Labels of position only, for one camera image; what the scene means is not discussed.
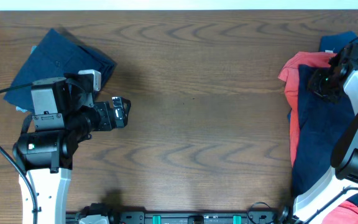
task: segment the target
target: coral red cloth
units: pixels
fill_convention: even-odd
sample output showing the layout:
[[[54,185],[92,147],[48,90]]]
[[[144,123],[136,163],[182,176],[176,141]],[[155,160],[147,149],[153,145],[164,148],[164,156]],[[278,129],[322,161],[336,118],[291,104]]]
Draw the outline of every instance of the coral red cloth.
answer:
[[[290,157],[293,165],[296,159],[296,150],[299,143],[299,117],[298,117],[298,89],[299,89],[299,65],[310,67],[328,68],[328,61],[335,54],[325,52],[298,52],[282,68],[278,78],[285,81],[284,94],[290,104]],[[345,201],[340,206],[331,211],[323,220],[323,223],[349,223],[358,224],[358,207]]]

